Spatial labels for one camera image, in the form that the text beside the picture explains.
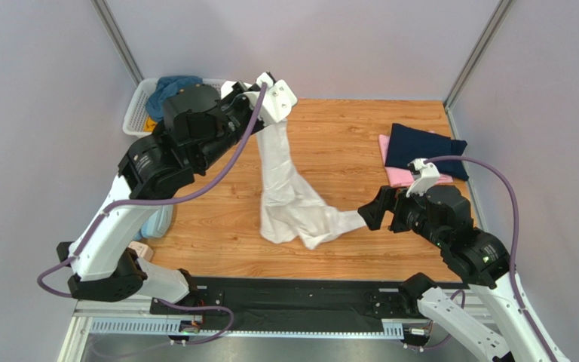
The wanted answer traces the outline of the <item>corner aluminium post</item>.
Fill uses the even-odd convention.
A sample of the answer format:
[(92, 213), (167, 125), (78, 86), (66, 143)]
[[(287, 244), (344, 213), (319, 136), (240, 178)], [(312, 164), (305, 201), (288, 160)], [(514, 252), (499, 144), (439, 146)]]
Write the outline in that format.
[(500, 0), (497, 2), (490, 18), (486, 22), (482, 32), (480, 33), (475, 45), (473, 46), (466, 62), (461, 71), (455, 79), (447, 97), (443, 101), (444, 109), (448, 112), (456, 103), (461, 95), (461, 92), (468, 83), (474, 69), (486, 52), (488, 46), (491, 44), (501, 24), (504, 22), (510, 9), (514, 6), (514, 0)]
[(93, 5), (93, 8), (96, 11), (102, 25), (106, 29), (107, 34), (112, 40), (112, 43), (115, 46), (115, 50), (118, 52), (118, 55), (121, 58), (125, 68), (127, 69), (130, 78), (137, 86), (144, 79), (144, 76), (130, 50), (130, 46), (126, 41), (117, 20), (115, 19), (109, 3), (105, 0), (91, 0), (90, 2)]

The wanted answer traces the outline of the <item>right corner aluminium post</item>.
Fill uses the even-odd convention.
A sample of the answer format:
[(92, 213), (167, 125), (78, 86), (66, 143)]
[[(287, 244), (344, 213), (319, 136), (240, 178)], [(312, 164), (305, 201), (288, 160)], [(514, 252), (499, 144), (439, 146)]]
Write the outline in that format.
[(504, 22), (510, 9), (514, 6), (514, 0), (500, 0), (497, 2), (490, 18), (486, 22), (482, 32), (480, 33), (475, 45), (473, 46), (466, 62), (461, 71), (455, 79), (447, 97), (443, 101), (444, 109), (448, 112), (456, 103), (461, 95), (461, 92), (468, 83), (474, 69), (486, 52), (488, 46), (491, 44), (501, 24)]

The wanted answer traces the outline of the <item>beige power strip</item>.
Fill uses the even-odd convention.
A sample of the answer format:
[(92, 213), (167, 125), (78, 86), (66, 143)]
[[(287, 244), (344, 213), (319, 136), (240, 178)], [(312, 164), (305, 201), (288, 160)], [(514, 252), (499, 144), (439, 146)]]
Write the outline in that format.
[(154, 250), (148, 245), (140, 241), (131, 241), (128, 247), (133, 250), (138, 257), (150, 262), (154, 256)]

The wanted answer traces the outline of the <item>folded pink t-shirt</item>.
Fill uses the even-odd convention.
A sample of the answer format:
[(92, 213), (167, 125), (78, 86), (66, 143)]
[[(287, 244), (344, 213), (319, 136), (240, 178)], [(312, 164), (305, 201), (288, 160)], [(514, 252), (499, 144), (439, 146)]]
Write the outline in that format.
[(384, 166), (385, 173), (388, 178), (389, 185), (391, 187), (410, 187), (414, 183), (414, 177), (407, 169), (400, 169), (395, 167), (388, 167), (385, 165), (388, 154), (389, 146), (388, 135), (379, 134), (378, 135), (378, 147), (381, 153), (381, 161)]

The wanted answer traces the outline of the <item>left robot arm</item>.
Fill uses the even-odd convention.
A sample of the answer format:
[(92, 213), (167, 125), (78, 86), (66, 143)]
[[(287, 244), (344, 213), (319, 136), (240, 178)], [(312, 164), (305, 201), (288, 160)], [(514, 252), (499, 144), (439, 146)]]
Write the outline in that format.
[(163, 120), (127, 150), (98, 215), (77, 241), (58, 248), (72, 269), (72, 298), (117, 302), (141, 295), (176, 303), (195, 294), (187, 271), (145, 260), (130, 242), (181, 188), (261, 130), (267, 88), (237, 82), (223, 96), (207, 84), (193, 84), (163, 102)]

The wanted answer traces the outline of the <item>white t-shirt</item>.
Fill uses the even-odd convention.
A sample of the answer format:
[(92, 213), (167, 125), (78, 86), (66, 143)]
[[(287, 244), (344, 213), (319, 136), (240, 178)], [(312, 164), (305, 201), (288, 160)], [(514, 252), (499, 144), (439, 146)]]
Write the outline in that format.
[(366, 226), (357, 211), (328, 205), (293, 163), (287, 121), (256, 134), (262, 165), (260, 235), (273, 244), (299, 238), (305, 248), (321, 244)]

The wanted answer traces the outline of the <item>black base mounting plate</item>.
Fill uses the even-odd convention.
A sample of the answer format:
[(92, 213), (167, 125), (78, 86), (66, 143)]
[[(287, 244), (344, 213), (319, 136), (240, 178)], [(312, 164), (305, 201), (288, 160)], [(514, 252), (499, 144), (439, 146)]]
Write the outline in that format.
[(198, 277), (206, 330), (229, 321), (234, 332), (374, 333), (384, 319), (421, 319), (417, 301), (435, 282), (418, 273), (406, 281), (328, 281)]

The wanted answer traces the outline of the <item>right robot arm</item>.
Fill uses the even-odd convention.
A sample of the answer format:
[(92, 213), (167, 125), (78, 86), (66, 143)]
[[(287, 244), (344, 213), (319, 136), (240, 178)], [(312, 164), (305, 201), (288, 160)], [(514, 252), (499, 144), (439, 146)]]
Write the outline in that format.
[(470, 202), (461, 192), (438, 185), (423, 195), (406, 193), (383, 186), (358, 213), (369, 229), (378, 230), (385, 213), (392, 212), (390, 231), (412, 231), (438, 247), (444, 263), (479, 297), (497, 329), (456, 305), (423, 273), (399, 287), (406, 312), (439, 324), (481, 361), (567, 361), (541, 322), (528, 321), (536, 314), (510, 267), (507, 248), (474, 227)]

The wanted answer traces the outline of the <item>crumpled blue t-shirt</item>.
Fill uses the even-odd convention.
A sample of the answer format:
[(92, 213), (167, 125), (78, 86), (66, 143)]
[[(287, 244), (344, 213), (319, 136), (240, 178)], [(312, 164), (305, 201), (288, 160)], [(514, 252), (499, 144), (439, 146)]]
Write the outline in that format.
[(203, 84), (203, 79), (192, 75), (174, 75), (160, 77), (155, 91), (147, 99), (145, 108), (149, 117), (156, 122), (164, 119), (163, 103), (166, 99), (175, 96), (184, 87)]

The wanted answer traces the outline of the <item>left corner aluminium post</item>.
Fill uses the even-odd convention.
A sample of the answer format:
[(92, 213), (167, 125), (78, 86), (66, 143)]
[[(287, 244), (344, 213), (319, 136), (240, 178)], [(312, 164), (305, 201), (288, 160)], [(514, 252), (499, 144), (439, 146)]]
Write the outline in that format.
[(96, 11), (102, 25), (106, 29), (107, 34), (112, 40), (112, 43), (115, 46), (115, 50), (118, 52), (118, 55), (121, 58), (125, 68), (127, 69), (130, 78), (137, 86), (144, 79), (144, 76), (130, 50), (130, 46), (126, 41), (117, 20), (115, 19), (109, 3), (105, 0), (91, 0), (90, 2), (93, 5), (93, 8)]

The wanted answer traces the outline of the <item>yellow t-shirt in basket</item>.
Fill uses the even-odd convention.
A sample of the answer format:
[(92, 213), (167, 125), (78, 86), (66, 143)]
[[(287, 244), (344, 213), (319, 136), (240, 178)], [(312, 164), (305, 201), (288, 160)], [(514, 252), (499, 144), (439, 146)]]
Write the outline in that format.
[(158, 124), (157, 121), (152, 119), (150, 116), (147, 116), (143, 125), (143, 131), (146, 133), (151, 133), (155, 129), (157, 124)]

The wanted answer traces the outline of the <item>folded navy t-shirt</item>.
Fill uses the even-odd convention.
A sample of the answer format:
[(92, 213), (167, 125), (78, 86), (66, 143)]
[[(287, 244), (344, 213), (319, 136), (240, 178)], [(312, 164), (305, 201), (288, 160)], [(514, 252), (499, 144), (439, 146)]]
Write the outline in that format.
[(440, 156), (464, 154), (467, 142), (430, 131), (418, 130), (394, 123), (388, 135), (389, 146), (385, 165), (408, 169), (408, 164), (416, 158), (436, 158)]

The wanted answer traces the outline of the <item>white plastic laundry basket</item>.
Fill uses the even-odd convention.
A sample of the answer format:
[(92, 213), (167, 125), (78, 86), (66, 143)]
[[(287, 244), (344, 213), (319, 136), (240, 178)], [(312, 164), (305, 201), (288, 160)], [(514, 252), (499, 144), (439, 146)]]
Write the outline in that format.
[[(155, 91), (158, 79), (145, 78), (137, 85), (121, 127), (126, 135), (141, 138), (150, 134), (143, 131), (145, 119), (149, 116), (145, 105), (149, 96)], [(221, 86), (225, 82), (224, 79), (203, 78), (203, 84), (213, 87), (219, 93), (221, 93)]]

